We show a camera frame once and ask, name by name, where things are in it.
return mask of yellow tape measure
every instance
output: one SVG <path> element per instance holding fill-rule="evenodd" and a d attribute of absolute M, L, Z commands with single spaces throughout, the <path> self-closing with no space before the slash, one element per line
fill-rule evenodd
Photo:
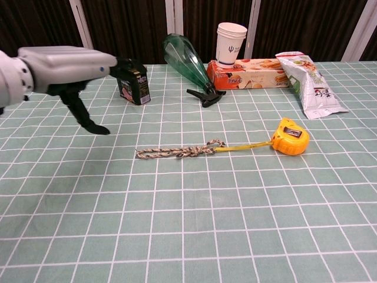
<path fill-rule="evenodd" d="M 217 152 L 230 152 L 234 150 L 254 149 L 262 146 L 272 146 L 273 149 L 287 155 L 297 155 L 305 151 L 309 144 L 309 134 L 302 127 L 298 126 L 294 121 L 283 118 L 280 121 L 277 130 L 272 136 L 271 141 L 264 143 L 253 143 L 244 146 L 232 147 L 215 147 Z"/>

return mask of rope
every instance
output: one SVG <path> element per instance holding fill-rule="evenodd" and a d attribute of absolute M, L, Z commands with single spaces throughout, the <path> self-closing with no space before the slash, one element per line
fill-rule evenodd
<path fill-rule="evenodd" d="M 225 143 L 219 139 L 210 140 L 205 146 L 189 146 L 175 149 L 144 149 L 136 152 L 136 157 L 140 159 L 152 159 L 160 157 L 169 157 L 175 155 L 176 158 L 196 157 L 202 153 L 214 154 L 216 152 L 213 144 L 219 147 L 225 147 Z"/>

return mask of snack bag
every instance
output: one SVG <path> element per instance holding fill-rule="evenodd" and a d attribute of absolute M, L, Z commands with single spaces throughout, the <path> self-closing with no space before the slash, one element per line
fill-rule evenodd
<path fill-rule="evenodd" d="M 283 52 L 275 55 L 295 89 L 306 117 L 311 120 L 332 113 L 348 112 L 340 106 L 334 92 L 309 56 L 301 52 Z"/>

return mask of curtain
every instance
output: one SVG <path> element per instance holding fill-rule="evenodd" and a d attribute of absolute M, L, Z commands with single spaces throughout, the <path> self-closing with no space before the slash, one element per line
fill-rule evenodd
<path fill-rule="evenodd" d="M 93 47 L 143 64 L 165 63 L 164 0 L 81 0 Z"/>
<path fill-rule="evenodd" d="M 252 0 L 183 0 L 183 34 L 193 44 L 201 60 L 215 59 L 217 26 L 234 22 L 248 28 Z M 246 39 L 238 58 L 243 58 Z"/>
<path fill-rule="evenodd" d="M 373 32 L 360 61 L 376 61 L 377 60 L 377 28 Z"/>
<path fill-rule="evenodd" d="M 340 61 L 366 0 L 262 0 L 253 58 L 302 51 L 313 61 Z"/>
<path fill-rule="evenodd" d="M 69 0 L 0 0 L 0 50 L 25 46 L 82 46 Z"/>

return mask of paper cup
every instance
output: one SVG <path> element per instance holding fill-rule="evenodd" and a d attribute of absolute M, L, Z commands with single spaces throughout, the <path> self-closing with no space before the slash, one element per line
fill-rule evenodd
<path fill-rule="evenodd" d="M 246 38 L 247 28 L 232 22 L 222 22 L 217 27 L 216 65 L 232 68 Z"/>

